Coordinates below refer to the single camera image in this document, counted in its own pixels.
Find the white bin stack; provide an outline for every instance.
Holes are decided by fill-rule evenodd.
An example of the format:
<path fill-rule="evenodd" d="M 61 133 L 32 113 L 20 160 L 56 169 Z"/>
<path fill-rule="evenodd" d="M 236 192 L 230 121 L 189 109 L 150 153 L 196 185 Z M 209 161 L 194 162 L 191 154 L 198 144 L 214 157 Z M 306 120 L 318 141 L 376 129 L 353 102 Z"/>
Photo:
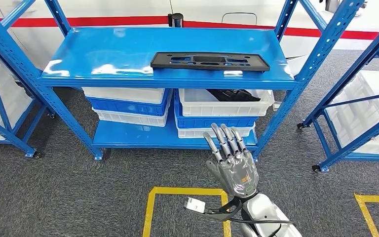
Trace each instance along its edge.
<path fill-rule="evenodd" d="M 0 96 L 5 107 L 11 127 L 14 128 L 21 115 L 27 110 L 32 102 L 25 90 L 18 86 L 9 70 L 0 63 Z"/>
<path fill-rule="evenodd" d="M 332 103 L 379 95 L 379 72 L 361 70 Z M 346 146 L 379 122 L 379 98 L 327 108 L 341 147 Z M 379 136 L 357 150 L 379 154 Z"/>
<path fill-rule="evenodd" d="M 166 125 L 172 90 L 122 87 L 82 89 L 100 120 L 159 127 Z"/>
<path fill-rule="evenodd" d="M 272 90 L 247 90 L 258 102 L 221 102 L 205 89 L 179 89 L 175 93 L 175 121 L 180 138 L 201 138 L 203 132 L 216 135 L 210 124 L 238 127 L 242 136 L 255 129 L 255 121 L 265 116 L 274 103 Z"/>

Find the shelf bottom tier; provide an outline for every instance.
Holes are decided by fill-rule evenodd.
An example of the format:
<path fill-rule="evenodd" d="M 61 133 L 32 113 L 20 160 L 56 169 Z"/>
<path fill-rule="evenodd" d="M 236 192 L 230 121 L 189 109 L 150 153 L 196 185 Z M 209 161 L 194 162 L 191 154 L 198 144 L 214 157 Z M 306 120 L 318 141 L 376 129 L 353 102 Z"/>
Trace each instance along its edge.
<path fill-rule="evenodd" d="M 219 143 L 213 138 L 217 147 Z M 256 133 L 252 130 L 244 137 L 247 148 L 256 150 Z M 93 146 L 99 148 L 162 148 L 209 149 L 204 138 L 178 138 L 173 106 L 169 108 L 165 127 L 100 120 L 95 131 Z"/>
<path fill-rule="evenodd" d="M 379 154 L 352 152 L 344 160 L 350 161 L 379 161 Z"/>

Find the black plastic tray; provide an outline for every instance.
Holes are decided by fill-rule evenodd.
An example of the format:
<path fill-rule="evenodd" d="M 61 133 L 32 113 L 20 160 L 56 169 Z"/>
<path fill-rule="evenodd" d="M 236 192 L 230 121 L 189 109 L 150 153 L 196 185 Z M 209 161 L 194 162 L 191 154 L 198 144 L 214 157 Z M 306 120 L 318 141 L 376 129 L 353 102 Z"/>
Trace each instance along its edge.
<path fill-rule="evenodd" d="M 269 71 L 269 65 L 258 54 L 216 52 L 157 52 L 152 68 L 202 70 Z"/>

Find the blue plastic bin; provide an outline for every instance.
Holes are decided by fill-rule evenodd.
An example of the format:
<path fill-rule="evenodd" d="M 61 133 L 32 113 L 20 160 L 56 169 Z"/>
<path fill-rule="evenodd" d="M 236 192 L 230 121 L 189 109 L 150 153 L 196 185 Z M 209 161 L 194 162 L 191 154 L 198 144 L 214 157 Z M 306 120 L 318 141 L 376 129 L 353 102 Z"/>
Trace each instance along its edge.
<path fill-rule="evenodd" d="M 115 112 L 124 112 L 141 115 L 163 116 L 165 114 L 168 95 L 172 93 L 172 89 L 165 89 L 162 97 L 162 103 L 150 104 L 134 101 L 112 100 L 95 97 L 86 97 L 96 110 L 106 110 Z"/>
<path fill-rule="evenodd" d="M 174 110 L 178 128 L 205 128 L 212 123 L 224 123 L 228 127 L 252 127 L 258 117 L 185 117 L 182 116 L 182 105 L 178 89 L 174 90 Z"/>

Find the white plastic bin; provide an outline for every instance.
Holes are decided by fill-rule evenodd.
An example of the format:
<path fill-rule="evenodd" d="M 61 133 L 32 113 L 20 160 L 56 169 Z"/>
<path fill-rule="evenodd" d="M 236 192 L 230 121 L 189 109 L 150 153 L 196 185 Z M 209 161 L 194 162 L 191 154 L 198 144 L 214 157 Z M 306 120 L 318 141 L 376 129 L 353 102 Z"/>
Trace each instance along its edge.
<path fill-rule="evenodd" d="M 179 89 L 182 115 L 188 117 L 265 116 L 274 103 L 272 90 L 247 90 L 257 102 L 221 102 L 205 89 Z"/>
<path fill-rule="evenodd" d="M 238 127 L 237 131 L 239 132 L 240 136 L 247 137 L 249 136 L 249 133 L 252 131 L 252 129 L 255 129 L 255 125 L 252 127 Z M 203 133 L 208 132 L 211 137 L 216 137 L 216 134 L 214 131 L 208 127 L 208 128 L 178 128 L 178 137 L 179 138 L 203 138 Z"/>
<path fill-rule="evenodd" d="M 379 95 L 379 72 L 360 71 L 332 103 Z M 379 99 L 350 103 L 326 109 L 342 147 L 379 122 Z M 379 154 L 379 136 L 355 152 Z"/>
<path fill-rule="evenodd" d="M 32 102 L 23 88 L 18 86 L 9 74 L 8 70 L 0 64 L 0 96 L 6 110 L 11 127 L 14 128 L 21 115 L 27 110 Z"/>
<path fill-rule="evenodd" d="M 85 96 L 160 104 L 164 88 L 82 87 Z"/>
<path fill-rule="evenodd" d="M 92 110 L 98 114 L 98 117 L 100 120 L 164 127 L 166 125 L 166 120 L 168 118 L 168 111 L 169 111 L 169 106 L 171 105 L 171 98 L 172 98 L 172 93 L 168 97 L 168 103 L 166 104 L 166 110 L 163 116 L 150 116 L 150 115 L 96 110 L 94 108 L 92 108 Z"/>

